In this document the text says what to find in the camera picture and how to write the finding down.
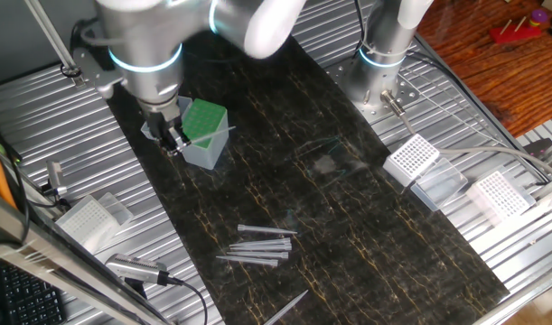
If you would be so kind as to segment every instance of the white tip rack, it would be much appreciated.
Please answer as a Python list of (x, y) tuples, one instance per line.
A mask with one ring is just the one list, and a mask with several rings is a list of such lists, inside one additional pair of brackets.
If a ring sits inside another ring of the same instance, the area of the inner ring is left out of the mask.
[(420, 173), (438, 159), (440, 153), (425, 138), (413, 135), (384, 162), (384, 169), (403, 186), (408, 186)]
[(535, 200), (522, 188), (514, 186), (500, 171), (475, 182), (466, 195), (493, 225), (520, 216)]

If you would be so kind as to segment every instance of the wooden floor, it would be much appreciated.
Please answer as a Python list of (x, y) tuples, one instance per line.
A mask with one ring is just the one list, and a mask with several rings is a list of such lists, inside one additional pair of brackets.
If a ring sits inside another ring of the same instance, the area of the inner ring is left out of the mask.
[(552, 289), (529, 303), (504, 325), (552, 325)]
[(519, 22), (540, 3), (435, 0), (419, 27), (420, 35), (515, 137), (552, 118), (552, 37), (544, 32), (498, 45), (488, 30), (509, 19)]

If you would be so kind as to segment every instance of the keyboard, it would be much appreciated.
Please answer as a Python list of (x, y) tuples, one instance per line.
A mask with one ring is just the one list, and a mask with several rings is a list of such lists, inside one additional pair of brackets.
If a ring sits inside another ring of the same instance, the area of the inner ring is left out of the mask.
[(7, 318), (5, 323), (12, 325), (60, 325), (65, 322), (58, 289), (2, 260), (0, 307)]

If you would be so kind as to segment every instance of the black marble surface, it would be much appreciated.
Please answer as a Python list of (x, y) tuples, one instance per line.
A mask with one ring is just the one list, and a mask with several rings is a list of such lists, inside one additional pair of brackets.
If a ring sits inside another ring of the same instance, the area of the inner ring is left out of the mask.
[[(226, 107), (236, 130), (214, 171), (169, 158), (139, 132), (121, 91), (109, 104), (228, 325), (263, 324), (309, 293), (283, 324), (471, 324), (507, 294), (441, 213), (400, 194), (389, 152), (293, 40), (268, 60), (203, 34), (185, 46), (182, 94)], [(277, 268), (216, 259), (229, 244), (276, 238)]]

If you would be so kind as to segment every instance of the robotic arm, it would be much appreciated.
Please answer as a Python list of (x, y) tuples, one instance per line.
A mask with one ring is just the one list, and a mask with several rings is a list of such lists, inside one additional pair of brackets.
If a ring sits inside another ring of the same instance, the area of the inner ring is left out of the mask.
[(250, 57), (267, 58), (287, 39), (305, 1), (97, 0), (96, 7), (122, 85), (137, 98), (152, 135), (174, 153), (189, 141), (176, 104), (182, 43), (211, 30)]
[(341, 88), (361, 111), (378, 111), (382, 93), (398, 92), (398, 72), (416, 28), (433, 0), (376, 0), (365, 39)]

